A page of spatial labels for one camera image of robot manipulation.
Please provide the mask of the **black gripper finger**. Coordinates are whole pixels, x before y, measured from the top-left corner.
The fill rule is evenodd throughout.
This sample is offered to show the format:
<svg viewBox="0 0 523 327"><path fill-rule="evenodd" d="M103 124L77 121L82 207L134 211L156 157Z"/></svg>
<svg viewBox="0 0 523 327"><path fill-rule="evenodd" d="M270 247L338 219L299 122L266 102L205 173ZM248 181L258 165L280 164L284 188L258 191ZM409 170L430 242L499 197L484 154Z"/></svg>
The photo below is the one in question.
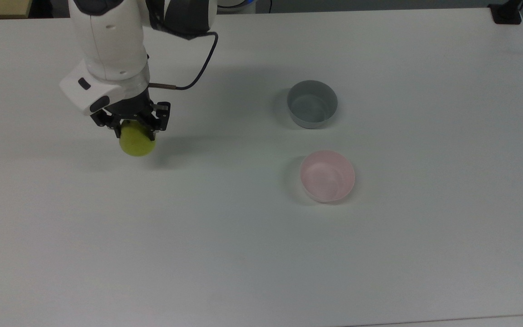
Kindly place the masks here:
<svg viewBox="0 0 523 327"><path fill-rule="evenodd" d="M118 114L110 114L105 110L98 110L91 114L91 119L99 127L106 127L112 130L117 139L122 136L122 117Z"/></svg>
<svg viewBox="0 0 523 327"><path fill-rule="evenodd" d="M140 112L140 124L147 129L146 135L151 141L156 138L157 132L163 132L168 128L170 118L170 102L149 102Z"/></svg>

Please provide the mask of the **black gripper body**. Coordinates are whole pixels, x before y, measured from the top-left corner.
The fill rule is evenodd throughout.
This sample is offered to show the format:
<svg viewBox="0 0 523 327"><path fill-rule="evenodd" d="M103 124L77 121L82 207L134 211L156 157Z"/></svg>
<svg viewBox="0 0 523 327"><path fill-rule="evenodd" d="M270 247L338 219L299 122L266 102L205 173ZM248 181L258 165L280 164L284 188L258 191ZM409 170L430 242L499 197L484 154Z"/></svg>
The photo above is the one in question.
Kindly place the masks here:
<svg viewBox="0 0 523 327"><path fill-rule="evenodd" d="M133 119L151 124L154 121L152 103L147 88L135 97L106 106L106 110L121 119Z"/></svg>

